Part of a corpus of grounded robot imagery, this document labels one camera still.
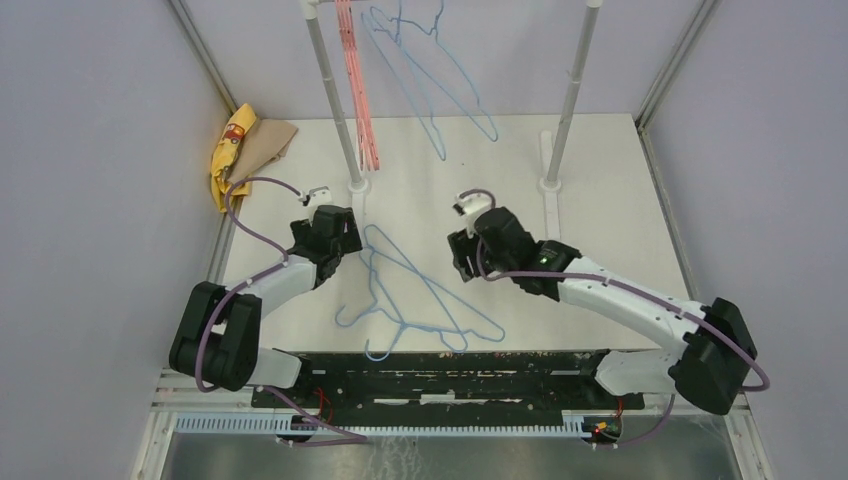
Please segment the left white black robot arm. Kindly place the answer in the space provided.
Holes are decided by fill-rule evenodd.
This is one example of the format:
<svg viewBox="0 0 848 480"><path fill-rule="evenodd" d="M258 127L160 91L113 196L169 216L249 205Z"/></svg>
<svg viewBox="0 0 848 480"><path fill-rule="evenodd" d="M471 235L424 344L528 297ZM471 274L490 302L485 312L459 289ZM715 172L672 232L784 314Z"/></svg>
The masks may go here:
<svg viewBox="0 0 848 480"><path fill-rule="evenodd" d="M191 290L168 362L200 390L272 386L293 407L312 399L315 382L301 371L303 359L260 347L261 322L321 286L344 256L361 251L362 242L350 207L321 205L290 227L294 245L287 258L232 286L202 281Z"/></svg>

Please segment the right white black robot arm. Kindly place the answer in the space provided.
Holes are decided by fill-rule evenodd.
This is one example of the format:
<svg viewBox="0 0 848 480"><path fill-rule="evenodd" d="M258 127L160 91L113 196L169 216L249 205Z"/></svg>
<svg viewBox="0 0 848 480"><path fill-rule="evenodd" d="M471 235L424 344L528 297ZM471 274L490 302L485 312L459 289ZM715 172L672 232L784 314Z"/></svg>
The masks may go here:
<svg viewBox="0 0 848 480"><path fill-rule="evenodd" d="M736 397L770 382L739 307L717 297L709 305L642 287L557 240L536 240L505 207L482 198L456 201L465 223L448 235L463 281L508 279L522 291L586 309L656 344L654 350L603 351L577 382L580 400L602 408L616 396L677 394L693 406L725 415Z"/></svg>

